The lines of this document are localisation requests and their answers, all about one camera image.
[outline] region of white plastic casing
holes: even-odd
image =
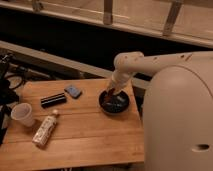
[[[213,170],[213,60],[158,72],[143,111],[145,171]]]

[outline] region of dark background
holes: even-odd
[[[0,40],[113,70],[116,54],[210,50],[73,21],[0,8]]]

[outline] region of white cup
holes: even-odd
[[[32,115],[32,106],[29,103],[16,105],[11,111],[11,117],[27,127],[31,127],[35,123]]]

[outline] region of blue object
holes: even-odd
[[[81,90],[77,89],[72,85],[65,88],[64,91],[66,91],[74,99],[77,99],[82,94]]]

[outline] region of bottle cap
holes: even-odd
[[[52,115],[55,116],[55,117],[58,117],[59,116],[58,109],[53,109]]]

